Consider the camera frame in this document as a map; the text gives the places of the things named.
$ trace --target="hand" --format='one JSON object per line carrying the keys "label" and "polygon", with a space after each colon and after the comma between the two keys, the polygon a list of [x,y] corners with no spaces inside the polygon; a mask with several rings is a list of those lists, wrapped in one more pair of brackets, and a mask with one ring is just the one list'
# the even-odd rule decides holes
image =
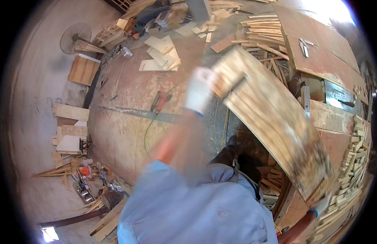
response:
{"label": "hand", "polygon": [[208,68],[198,67],[194,70],[186,94],[186,109],[194,110],[203,115],[205,105],[211,98],[211,88],[216,74]]}
{"label": "hand", "polygon": [[332,193],[327,193],[325,197],[319,200],[317,203],[313,204],[309,211],[316,212],[316,218],[320,216],[327,208],[329,204],[329,199]]}

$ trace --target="person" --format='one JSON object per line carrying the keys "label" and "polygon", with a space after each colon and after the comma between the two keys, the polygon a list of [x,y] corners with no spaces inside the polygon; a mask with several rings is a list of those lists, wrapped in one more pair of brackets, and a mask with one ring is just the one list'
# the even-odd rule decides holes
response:
{"label": "person", "polygon": [[194,133],[193,124],[203,117],[215,79],[207,68],[194,71],[178,125],[150,153],[150,163],[120,214],[120,244],[292,243],[328,207],[329,195],[277,237],[272,214],[262,204],[254,161],[238,155],[233,167],[235,136],[194,183],[186,180],[186,164],[194,162],[176,159],[176,154]]}

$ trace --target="light blue shirt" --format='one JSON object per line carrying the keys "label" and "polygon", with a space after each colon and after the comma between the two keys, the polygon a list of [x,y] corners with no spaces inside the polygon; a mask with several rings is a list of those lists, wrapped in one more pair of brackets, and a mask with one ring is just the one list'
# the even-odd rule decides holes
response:
{"label": "light blue shirt", "polygon": [[195,186],[154,161],[139,177],[118,222],[119,244],[278,243],[271,212],[233,168],[210,164]]}

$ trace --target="wall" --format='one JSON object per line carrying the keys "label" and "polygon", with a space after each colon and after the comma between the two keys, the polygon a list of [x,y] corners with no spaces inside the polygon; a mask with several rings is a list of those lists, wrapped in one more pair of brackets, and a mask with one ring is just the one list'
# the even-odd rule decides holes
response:
{"label": "wall", "polygon": [[[102,0],[44,1],[25,23],[14,46],[7,66],[10,154],[18,180],[17,197],[35,235],[41,235],[35,223],[74,217],[78,213],[70,210],[83,206],[70,177],[69,191],[59,177],[32,177],[54,168],[54,102],[82,107],[85,98],[86,86],[67,80],[75,55],[61,51],[60,38],[69,26],[80,22],[91,27],[93,40],[119,17]],[[97,221],[98,217],[56,231],[62,243],[93,243],[88,229]]]}

